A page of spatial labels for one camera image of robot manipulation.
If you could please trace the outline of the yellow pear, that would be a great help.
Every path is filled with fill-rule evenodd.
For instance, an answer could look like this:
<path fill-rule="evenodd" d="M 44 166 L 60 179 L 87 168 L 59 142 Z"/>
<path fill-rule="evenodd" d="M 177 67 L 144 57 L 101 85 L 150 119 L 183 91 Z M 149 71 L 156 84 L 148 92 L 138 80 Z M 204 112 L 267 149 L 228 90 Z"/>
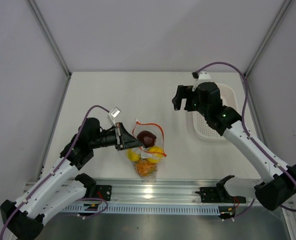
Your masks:
<path fill-rule="evenodd" d="M 149 149 L 149 152 L 151 152 L 151 157 L 147 158 L 147 161 L 150 163 L 156 164 L 163 160 L 164 158 L 164 150 L 159 146 L 153 146 Z"/>

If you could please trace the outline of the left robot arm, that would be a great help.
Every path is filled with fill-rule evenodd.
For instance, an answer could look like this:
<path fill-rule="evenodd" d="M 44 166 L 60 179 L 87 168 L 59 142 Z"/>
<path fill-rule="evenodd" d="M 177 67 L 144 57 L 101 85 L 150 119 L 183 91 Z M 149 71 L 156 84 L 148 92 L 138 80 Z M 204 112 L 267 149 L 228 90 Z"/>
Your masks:
<path fill-rule="evenodd" d="M 94 157 L 94 150 L 114 146 L 122 151 L 143 146 L 121 122 L 101 129 L 97 118 L 83 120 L 78 133 L 60 153 L 54 166 L 25 194 L 0 206 L 4 223 L 20 240 L 34 240 L 46 223 L 78 200 L 98 201 L 97 182 L 80 170 Z"/>

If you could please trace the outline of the clear zip top bag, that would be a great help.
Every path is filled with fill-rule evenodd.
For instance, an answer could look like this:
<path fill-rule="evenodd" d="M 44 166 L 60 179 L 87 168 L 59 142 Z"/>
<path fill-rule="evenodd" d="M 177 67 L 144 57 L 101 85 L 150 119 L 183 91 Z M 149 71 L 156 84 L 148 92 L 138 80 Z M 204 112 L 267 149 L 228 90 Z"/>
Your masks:
<path fill-rule="evenodd" d="M 132 136 L 134 136 L 137 139 L 137 135 L 141 131 L 150 131 L 153 134 L 155 134 L 156 137 L 157 137 L 155 146 L 161 147 L 164 150 L 165 134 L 164 134 L 163 128 L 159 124 L 153 123 L 153 122 L 142 123 L 142 122 L 139 122 L 136 119 L 135 124 L 134 124 L 134 126 L 133 126 L 133 128 L 131 130 L 131 134 L 132 134 Z M 151 157 L 151 152 L 149 152 L 150 148 L 145 148 L 144 145 L 142 147 L 136 147 L 136 148 L 131 148 L 131 149 L 134 152 L 140 154 L 141 159 L 147 159 L 147 158 Z M 165 150 L 164 150 L 163 155 L 164 155 L 163 160 L 157 163 L 157 171 L 158 171 L 159 164 L 161 162 L 163 162 L 167 157 L 167 154 L 166 154 Z M 138 176 L 138 177 L 140 177 L 140 178 L 142 178 L 144 180 L 147 180 L 147 181 L 155 181 L 156 178 L 157 178 L 157 171 L 154 174 L 152 174 L 152 175 L 150 175 L 148 177 L 140 177 L 140 176 Z"/>

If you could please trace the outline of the toy pineapple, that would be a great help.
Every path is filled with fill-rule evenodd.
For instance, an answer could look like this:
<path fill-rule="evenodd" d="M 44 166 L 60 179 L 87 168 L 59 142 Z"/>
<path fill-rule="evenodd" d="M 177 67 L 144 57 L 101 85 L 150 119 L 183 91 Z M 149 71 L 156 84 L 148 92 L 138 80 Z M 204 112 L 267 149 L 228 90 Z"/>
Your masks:
<path fill-rule="evenodd" d="M 145 158 L 133 162 L 133 166 L 137 175 L 142 178 L 148 177 L 157 171 L 157 163 L 149 162 Z"/>

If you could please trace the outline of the yellow green lemon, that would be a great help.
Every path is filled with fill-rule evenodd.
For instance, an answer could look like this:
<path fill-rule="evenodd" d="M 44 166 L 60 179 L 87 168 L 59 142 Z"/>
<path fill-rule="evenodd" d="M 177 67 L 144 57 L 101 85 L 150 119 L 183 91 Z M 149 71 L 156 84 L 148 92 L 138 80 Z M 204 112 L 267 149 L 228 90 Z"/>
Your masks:
<path fill-rule="evenodd" d="M 139 153 L 134 152 L 132 149 L 127 150 L 127 158 L 131 162 L 137 162 L 141 159 L 141 155 Z"/>

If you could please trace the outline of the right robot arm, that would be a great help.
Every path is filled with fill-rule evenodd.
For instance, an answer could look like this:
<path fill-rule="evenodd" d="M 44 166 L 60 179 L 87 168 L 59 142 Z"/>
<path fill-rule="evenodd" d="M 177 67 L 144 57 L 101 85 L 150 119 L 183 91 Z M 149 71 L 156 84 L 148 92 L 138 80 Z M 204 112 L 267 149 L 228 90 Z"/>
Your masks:
<path fill-rule="evenodd" d="M 259 139 L 252 137 L 242 122 L 242 116 L 232 107 L 225 106 L 218 86 L 203 82 L 198 86 L 179 85 L 172 99 L 174 109 L 200 113 L 208 126 L 231 142 L 253 165 L 260 179 L 225 178 L 216 189 L 216 196 L 227 202 L 234 196 L 257 199 L 273 211 L 296 194 L 296 164 L 290 166 L 272 153 Z"/>

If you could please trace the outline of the dark red apple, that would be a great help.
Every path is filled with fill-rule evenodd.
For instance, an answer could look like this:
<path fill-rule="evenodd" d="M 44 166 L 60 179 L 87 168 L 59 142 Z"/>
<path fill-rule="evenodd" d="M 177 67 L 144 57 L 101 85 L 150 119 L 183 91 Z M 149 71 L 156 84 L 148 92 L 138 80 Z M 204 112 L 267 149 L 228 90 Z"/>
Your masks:
<path fill-rule="evenodd" d="M 150 148 L 155 146 L 157 137 L 152 132 L 143 130 L 138 133 L 137 139 L 143 143 L 145 148 Z"/>

